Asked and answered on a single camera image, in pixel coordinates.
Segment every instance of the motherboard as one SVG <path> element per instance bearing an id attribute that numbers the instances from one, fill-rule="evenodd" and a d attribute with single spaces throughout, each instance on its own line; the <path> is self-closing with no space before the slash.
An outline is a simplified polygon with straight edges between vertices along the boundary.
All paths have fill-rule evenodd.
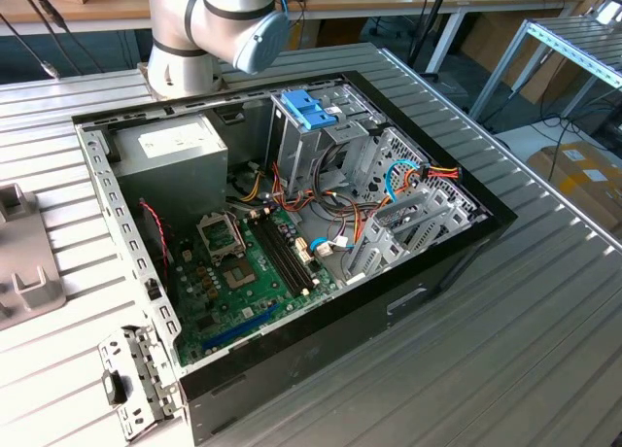
<path id="1" fill-rule="evenodd" d="M 330 273 L 300 247 L 288 214 L 259 210 L 238 220 L 205 216 L 170 246 L 169 295 L 182 324 L 181 365 L 210 355 L 336 290 Z"/>

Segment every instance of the yellow wire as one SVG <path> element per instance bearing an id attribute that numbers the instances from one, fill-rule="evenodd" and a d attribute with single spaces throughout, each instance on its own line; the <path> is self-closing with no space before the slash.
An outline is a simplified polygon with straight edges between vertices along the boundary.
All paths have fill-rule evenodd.
<path id="1" fill-rule="evenodd" d="M 440 172 L 455 172 L 457 168 L 442 168 L 442 167 L 430 167 L 432 170 L 438 170 Z"/>
<path id="2" fill-rule="evenodd" d="M 257 177 L 255 178 L 255 185 L 253 186 L 253 190 L 250 192 L 248 196 L 242 197 L 240 200 L 244 202 L 252 201 L 255 199 L 259 192 L 259 178 L 261 178 L 261 173 L 258 172 Z"/>

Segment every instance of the computer case door hinge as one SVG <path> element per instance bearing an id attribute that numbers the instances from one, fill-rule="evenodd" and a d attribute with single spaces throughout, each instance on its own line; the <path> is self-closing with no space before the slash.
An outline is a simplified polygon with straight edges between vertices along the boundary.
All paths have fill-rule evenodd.
<path id="1" fill-rule="evenodd" d="M 153 327 L 122 327 L 98 348 L 106 397 L 117 407 L 125 439 L 182 412 L 179 384 Z"/>

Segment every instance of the aluminum table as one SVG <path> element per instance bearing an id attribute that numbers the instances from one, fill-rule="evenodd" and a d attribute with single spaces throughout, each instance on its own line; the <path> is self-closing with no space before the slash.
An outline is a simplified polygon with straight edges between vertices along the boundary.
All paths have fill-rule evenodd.
<path id="1" fill-rule="evenodd" d="M 622 86 L 622 31 L 619 28 L 603 26 L 590 17 L 526 19 L 473 104 L 469 113 L 472 119 L 477 120 L 482 114 L 528 36 L 535 37 L 541 44 L 516 80 L 514 89 L 531 76 L 547 48 L 572 60 L 592 75 L 564 110 L 562 117 L 568 116 L 597 80 L 603 80 L 614 88 Z"/>
<path id="2" fill-rule="evenodd" d="M 620 245 L 372 45 L 283 53 L 232 87 L 363 73 L 519 219 L 448 292 L 210 446 L 609 445 L 622 430 Z M 3 445 L 124 445 L 97 343 L 141 324 L 69 116 L 151 100 L 138 72 L 0 87 L 0 181 L 34 190 L 70 296 L 0 332 Z M 176 420 L 138 445 L 190 446 Z"/>

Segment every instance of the label sticker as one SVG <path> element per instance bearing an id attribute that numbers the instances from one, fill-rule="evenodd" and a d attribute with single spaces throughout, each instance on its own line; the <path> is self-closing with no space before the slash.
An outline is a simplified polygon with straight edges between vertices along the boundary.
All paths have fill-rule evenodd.
<path id="1" fill-rule="evenodd" d="M 334 115 L 334 114 L 340 114 L 341 113 L 341 109 L 339 107 L 336 107 L 336 106 L 326 107 L 324 109 L 324 111 L 327 114 L 329 114 L 329 115 Z"/>
<path id="2" fill-rule="evenodd" d="M 603 172 L 601 172 L 600 170 L 596 170 L 596 169 L 592 169 L 592 170 L 583 170 L 583 173 L 585 173 L 590 180 L 592 180 L 593 182 L 606 182 L 607 178 L 605 175 L 603 175 Z"/>
<path id="3" fill-rule="evenodd" d="M 198 123 L 182 124 L 174 128 L 144 133 L 138 138 L 138 142 L 148 158 L 173 154 L 203 145 L 212 146 L 214 151 L 218 149 L 218 144 L 210 138 L 208 130 Z"/>
<path id="4" fill-rule="evenodd" d="M 585 160 L 585 157 L 582 153 L 580 153 L 577 149 L 568 149 L 564 151 L 564 154 L 567 158 L 572 160 L 573 162 L 578 162 L 579 160 Z"/>

